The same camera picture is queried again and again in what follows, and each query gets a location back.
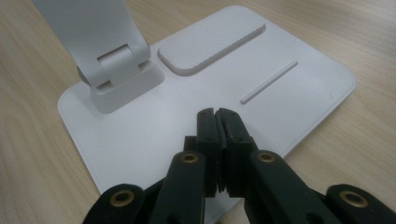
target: raised rectangular pad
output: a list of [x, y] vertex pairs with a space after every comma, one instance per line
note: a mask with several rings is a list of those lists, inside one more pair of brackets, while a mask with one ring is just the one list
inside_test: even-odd
[[226, 7], [180, 31], [160, 46], [158, 57], [175, 74], [191, 76], [264, 29], [264, 19], [252, 10]]

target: wooden table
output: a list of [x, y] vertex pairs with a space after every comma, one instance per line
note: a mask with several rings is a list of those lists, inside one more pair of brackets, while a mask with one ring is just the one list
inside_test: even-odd
[[[396, 210], [396, 2], [127, 1], [149, 44], [229, 5], [349, 68], [356, 90], [286, 158], [312, 189], [348, 183]], [[76, 65], [29, 0], [0, 0], [0, 223], [81, 223], [99, 193], [58, 114]], [[220, 223], [248, 223], [242, 203]]]

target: screw hole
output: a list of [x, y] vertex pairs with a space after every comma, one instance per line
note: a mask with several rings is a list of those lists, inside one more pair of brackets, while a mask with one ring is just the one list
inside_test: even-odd
[[128, 189], [122, 189], [114, 193], [110, 198], [110, 204], [114, 207], [123, 207], [134, 200], [134, 193]]
[[185, 154], [181, 157], [183, 162], [193, 163], [198, 161], [198, 157], [194, 154]]
[[263, 152], [259, 155], [259, 160], [263, 162], [273, 162], [275, 157], [269, 153]]
[[363, 208], [369, 205], [369, 203], [363, 196], [350, 190], [341, 191], [340, 197], [342, 200], [344, 200], [344, 202], [354, 207]]

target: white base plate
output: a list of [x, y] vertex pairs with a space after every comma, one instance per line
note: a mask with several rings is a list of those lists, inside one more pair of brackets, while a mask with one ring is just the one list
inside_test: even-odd
[[[129, 183], [145, 189], [165, 177], [186, 135], [196, 135], [196, 114], [214, 107], [240, 114], [261, 149], [288, 154], [355, 88], [343, 65], [264, 19], [266, 30], [190, 77], [172, 73], [157, 56], [174, 34], [151, 46], [165, 74], [160, 86], [109, 115], [97, 112], [82, 82], [59, 101], [67, 130], [100, 192]], [[291, 62], [298, 65], [245, 105], [240, 100]], [[206, 200], [205, 223], [236, 203]]]

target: white plastic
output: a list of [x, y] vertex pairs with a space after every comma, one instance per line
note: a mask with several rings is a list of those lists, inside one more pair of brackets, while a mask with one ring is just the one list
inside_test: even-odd
[[101, 113], [113, 112], [163, 82], [124, 1], [33, 2], [76, 61]]
[[175, 74], [191, 76], [261, 34], [264, 19], [245, 7], [227, 7], [178, 32], [158, 57]]
[[[60, 114], [100, 192], [120, 183], [144, 189], [163, 178], [184, 137], [196, 135], [202, 109], [239, 113], [258, 147], [283, 157], [352, 93], [355, 80], [343, 65], [262, 19], [262, 34], [189, 77], [176, 75], [157, 56], [180, 33], [154, 44], [151, 60], [165, 81], [109, 115], [98, 113], [82, 82], [62, 95]], [[240, 103], [292, 62], [298, 64]], [[226, 195], [207, 200], [205, 223], [215, 223], [235, 202]]]

